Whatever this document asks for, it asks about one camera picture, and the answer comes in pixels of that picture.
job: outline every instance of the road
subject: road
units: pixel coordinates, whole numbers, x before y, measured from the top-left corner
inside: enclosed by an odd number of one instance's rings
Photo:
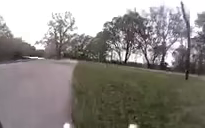
[[[62,128],[71,122],[75,61],[0,64],[0,121],[4,128]]]

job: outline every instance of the grass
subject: grass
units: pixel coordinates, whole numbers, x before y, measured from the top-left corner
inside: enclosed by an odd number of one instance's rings
[[[205,128],[205,82],[80,62],[73,78],[76,128]]]

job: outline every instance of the overcast sky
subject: overcast sky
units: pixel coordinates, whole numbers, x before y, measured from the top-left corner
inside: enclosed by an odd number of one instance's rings
[[[205,10],[205,0],[183,2],[192,19]],[[94,36],[104,22],[127,9],[140,11],[161,4],[179,6],[180,0],[0,0],[0,15],[16,37],[34,44],[47,31],[52,12],[70,11],[76,19],[77,32]]]

